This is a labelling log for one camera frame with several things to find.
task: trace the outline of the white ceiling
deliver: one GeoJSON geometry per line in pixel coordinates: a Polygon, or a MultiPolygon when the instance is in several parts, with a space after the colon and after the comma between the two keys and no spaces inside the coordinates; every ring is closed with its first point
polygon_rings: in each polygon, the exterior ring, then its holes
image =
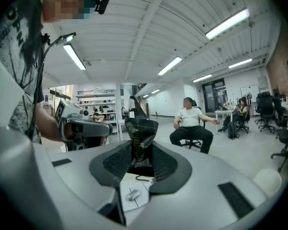
{"type": "Polygon", "coordinates": [[[43,87],[145,82],[153,88],[177,78],[230,74],[229,65],[248,58],[256,59],[254,67],[262,66],[274,50],[279,27],[268,0],[110,0],[104,15],[44,25],[52,41],[77,33],[71,43],[87,70],[81,71],[62,46],[53,47],[43,87]],[[249,19],[211,41],[206,38],[205,33],[244,8],[249,19]],[[158,76],[176,56],[183,61],[158,76]]]}

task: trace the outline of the black rubber pad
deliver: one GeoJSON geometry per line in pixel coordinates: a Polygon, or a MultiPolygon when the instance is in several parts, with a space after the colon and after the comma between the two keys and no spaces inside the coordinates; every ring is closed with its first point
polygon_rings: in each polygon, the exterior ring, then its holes
{"type": "Polygon", "coordinates": [[[238,218],[244,217],[254,209],[233,183],[228,182],[220,184],[218,187],[234,212],[237,214],[238,218]]]}
{"type": "Polygon", "coordinates": [[[72,161],[70,159],[61,159],[61,160],[57,160],[57,161],[53,161],[52,165],[54,167],[60,166],[60,165],[64,165],[67,163],[71,163],[72,161]]]}

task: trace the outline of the black hair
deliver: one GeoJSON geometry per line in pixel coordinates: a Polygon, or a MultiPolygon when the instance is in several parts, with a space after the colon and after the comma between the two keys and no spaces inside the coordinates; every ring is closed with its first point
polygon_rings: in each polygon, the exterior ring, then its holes
{"type": "Polygon", "coordinates": [[[185,101],[185,100],[188,100],[190,103],[192,103],[192,101],[193,101],[193,99],[192,99],[191,97],[186,97],[186,98],[184,98],[183,100],[184,100],[184,101],[185,101]]]}
{"type": "Polygon", "coordinates": [[[241,100],[243,101],[243,103],[244,103],[244,106],[247,106],[247,104],[246,104],[246,98],[245,98],[245,96],[243,96],[243,97],[241,98],[241,100]]]}

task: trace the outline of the white t-shirt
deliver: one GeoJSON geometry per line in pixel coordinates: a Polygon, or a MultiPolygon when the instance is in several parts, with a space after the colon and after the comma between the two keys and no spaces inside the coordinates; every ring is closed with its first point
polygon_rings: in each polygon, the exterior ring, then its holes
{"type": "Polygon", "coordinates": [[[129,110],[135,108],[134,99],[129,99],[129,110]]]}
{"type": "Polygon", "coordinates": [[[203,114],[199,108],[192,107],[187,110],[186,108],[180,109],[176,117],[181,117],[180,127],[193,127],[200,125],[199,115],[203,114]]]}

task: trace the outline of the ceiling light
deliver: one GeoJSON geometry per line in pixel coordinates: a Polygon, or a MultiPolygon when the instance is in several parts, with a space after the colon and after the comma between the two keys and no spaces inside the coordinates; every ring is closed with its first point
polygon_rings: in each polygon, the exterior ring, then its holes
{"type": "Polygon", "coordinates": [[[242,61],[242,62],[239,62],[239,63],[233,64],[233,65],[229,66],[228,68],[229,68],[229,69],[230,69],[230,68],[234,68],[234,67],[237,67],[237,66],[243,65],[243,64],[248,63],[248,62],[251,62],[251,61],[252,61],[252,59],[247,59],[247,60],[244,60],[244,61],[242,61]]]}
{"type": "Polygon", "coordinates": [[[76,65],[81,69],[81,70],[86,70],[85,66],[82,64],[81,60],[77,56],[75,50],[73,49],[71,44],[65,44],[64,49],[66,52],[69,54],[69,56],[72,58],[72,60],[76,63],[76,65]]]}
{"type": "Polygon", "coordinates": [[[204,79],[207,79],[207,78],[210,78],[210,77],[212,77],[211,74],[209,74],[209,75],[207,75],[207,76],[203,76],[203,77],[201,77],[201,78],[199,78],[199,79],[195,79],[195,80],[193,80],[193,82],[199,82],[199,81],[201,81],[201,80],[204,80],[204,79]]]}
{"type": "Polygon", "coordinates": [[[160,90],[155,90],[155,91],[152,91],[152,94],[154,94],[154,93],[157,93],[158,91],[160,91],[160,90]]]}
{"type": "Polygon", "coordinates": [[[158,75],[162,76],[164,73],[166,73],[168,70],[170,70],[172,67],[177,65],[179,62],[181,62],[181,58],[176,57],[171,63],[169,63],[166,67],[164,67],[161,72],[158,73],[158,75]]]}
{"type": "Polygon", "coordinates": [[[218,25],[216,28],[212,29],[210,32],[206,33],[206,37],[208,37],[208,39],[211,40],[212,38],[216,37],[217,35],[219,35],[223,31],[227,30],[228,28],[232,27],[233,25],[245,20],[249,16],[250,16],[249,10],[244,9],[244,10],[236,13],[235,15],[230,17],[229,19],[225,20],[224,22],[222,22],[220,25],[218,25]]]}

